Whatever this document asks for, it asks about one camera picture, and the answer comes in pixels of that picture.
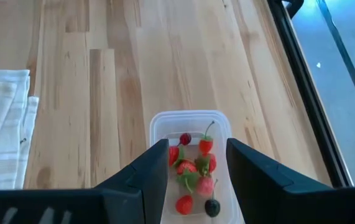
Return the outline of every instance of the clear plastic container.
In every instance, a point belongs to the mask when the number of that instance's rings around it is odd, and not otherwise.
[[[213,138],[213,153],[217,167],[212,173],[218,183],[214,189],[214,197],[221,205],[221,211],[215,218],[205,213],[205,198],[193,194],[193,212],[181,215],[175,209],[176,201],[183,195],[189,194],[185,187],[176,182],[175,170],[169,170],[169,180],[162,212],[162,224],[169,223],[242,223],[241,210],[237,203],[234,189],[228,174],[226,160],[226,141],[231,137],[231,127],[227,117],[219,111],[166,111],[154,116],[150,124],[150,145],[160,139],[169,139],[171,146],[179,143],[182,133],[190,133],[191,143],[185,149],[185,157],[194,159],[198,155],[198,143],[208,125],[214,121],[208,134]]]

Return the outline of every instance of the strawberry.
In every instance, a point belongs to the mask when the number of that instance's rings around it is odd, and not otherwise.
[[[216,157],[212,153],[205,156],[199,155],[198,158],[195,159],[195,166],[202,176],[210,176],[216,169]]]
[[[210,155],[210,161],[209,161],[209,173],[212,173],[216,169],[216,156],[214,154],[209,153]]]
[[[211,177],[200,177],[196,184],[196,192],[204,198],[211,197],[213,189],[214,183]]]
[[[192,161],[189,161],[187,159],[184,159],[180,165],[178,165],[176,171],[177,171],[177,174],[180,175],[180,174],[183,174],[183,171],[187,169],[189,172],[196,172],[197,169],[195,167],[195,164],[192,162]]]
[[[169,147],[169,166],[172,166],[178,158],[178,147],[170,146]]]
[[[208,133],[210,126],[212,126],[212,124],[214,124],[214,121],[212,121],[212,123],[209,124],[208,128],[205,131],[205,134],[203,135],[199,143],[200,151],[204,156],[207,155],[207,153],[209,153],[209,151],[213,147],[213,138],[206,135]]]
[[[193,199],[191,195],[182,196],[176,202],[176,211],[182,215],[188,215],[192,211]]]
[[[177,166],[184,158],[184,148],[178,146],[169,147],[169,166]]]
[[[180,136],[180,143],[183,146],[188,145],[191,142],[191,134],[190,133],[184,133]]]

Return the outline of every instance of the wooden plank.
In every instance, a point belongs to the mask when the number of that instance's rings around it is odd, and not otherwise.
[[[91,187],[148,148],[156,113],[197,109],[330,184],[266,0],[0,1],[0,68],[26,67],[26,188]]]
[[[114,50],[90,50],[91,186],[120,169]]]

